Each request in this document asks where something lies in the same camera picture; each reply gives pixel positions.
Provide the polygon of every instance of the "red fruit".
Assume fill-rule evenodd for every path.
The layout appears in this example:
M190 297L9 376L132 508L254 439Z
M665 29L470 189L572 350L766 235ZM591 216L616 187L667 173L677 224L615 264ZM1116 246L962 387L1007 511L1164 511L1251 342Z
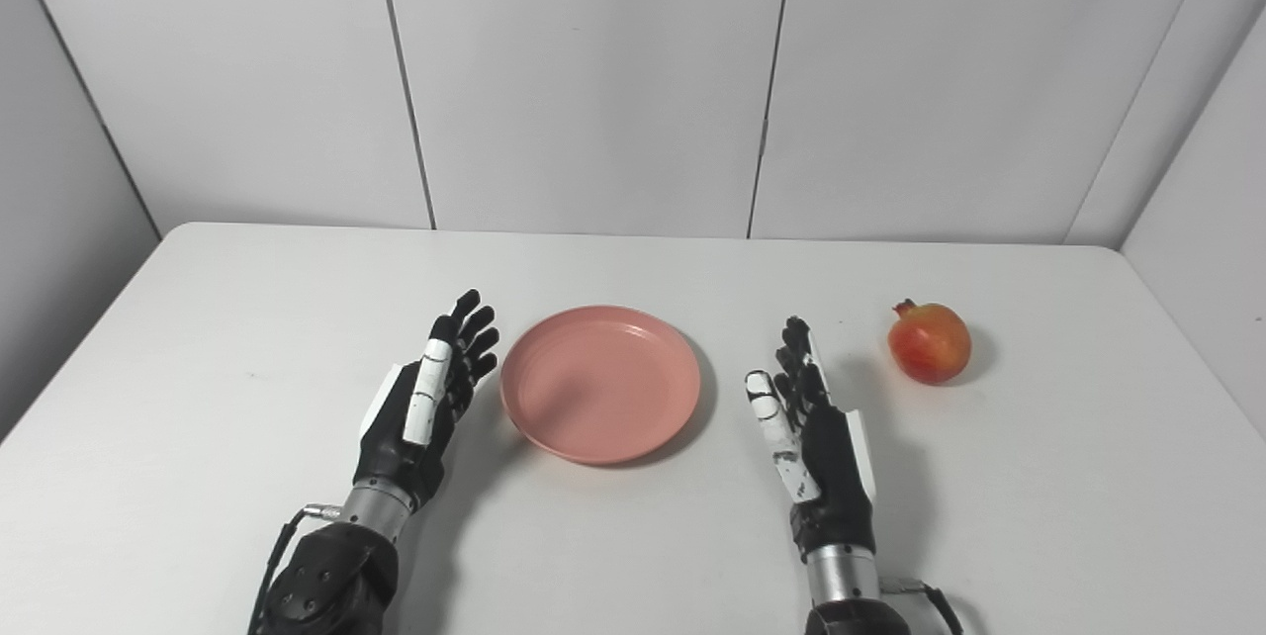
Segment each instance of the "red fruit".
M958 314L910 300L893 306L893 311L900 319L887 333L887 347L905 374L936 386L962 373L971 357L971 334Z

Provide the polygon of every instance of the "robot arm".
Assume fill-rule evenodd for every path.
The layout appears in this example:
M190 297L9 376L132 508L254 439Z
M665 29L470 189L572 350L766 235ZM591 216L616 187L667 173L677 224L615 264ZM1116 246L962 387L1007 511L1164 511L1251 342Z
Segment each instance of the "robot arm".
M875 478L861 414L830 401L809 325L787 319L775 354L782 373L747 373L747 397L782 484L791 534L808 568L809 635L909 635L880 600L871 527Z
M249 635L377 635L396 589L395 541L436 496L441 458L475 386L492 372L494 311L466 292L441 315L419 361L392 366L361 429L361 457L342 507L309 505L282 529ZM300 539L271 586L271 568L304 515L334 524Z

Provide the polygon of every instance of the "white wall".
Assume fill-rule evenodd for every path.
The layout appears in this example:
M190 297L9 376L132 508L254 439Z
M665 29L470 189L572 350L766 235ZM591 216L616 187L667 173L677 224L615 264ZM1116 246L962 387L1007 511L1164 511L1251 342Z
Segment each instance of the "white wall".
M385 0L47 0L160 229L429 226Z
M747 233L781 0L392 1L48 0L160 229ZM752 235L1117 247L1260 1L786 0Z
M1063 242L1181 1L787 0L753 235Z
M747 233L780 0L395 0L439 229Z
M1266 436L1266 16L1123 252Z
M1065 243L1120 247L1263 0L1182 0Z
M0 438L157 243L38 0L0 0Z

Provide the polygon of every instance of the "white table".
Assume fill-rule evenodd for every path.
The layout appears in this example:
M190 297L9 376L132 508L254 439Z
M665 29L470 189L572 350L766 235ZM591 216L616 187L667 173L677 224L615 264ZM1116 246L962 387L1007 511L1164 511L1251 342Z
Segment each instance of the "white table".
M243 631L276 527L343 498L386 366L472 285L508 339L587 302L662 316L703 401L661 459L594 469L528 447L494 374L403 539L394 631L800 632L742 391L790 314L866 415L880 570L944 588L970 631L1266 627L1266 445L1113 252L194 224L0 445L0 631ZM956 386L891 364L908 296L976 334Z

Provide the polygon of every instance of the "metal cylinder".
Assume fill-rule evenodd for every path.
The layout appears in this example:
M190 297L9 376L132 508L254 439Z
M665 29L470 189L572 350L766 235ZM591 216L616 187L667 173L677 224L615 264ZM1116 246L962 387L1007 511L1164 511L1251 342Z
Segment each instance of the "metal cylinder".
M384 478L362 478L352 486L338 519L371 529L395 544L413 514L413 500Z
M879 570L870 549L832 544L809 552L804 560L815 606L856 598L879 600Z

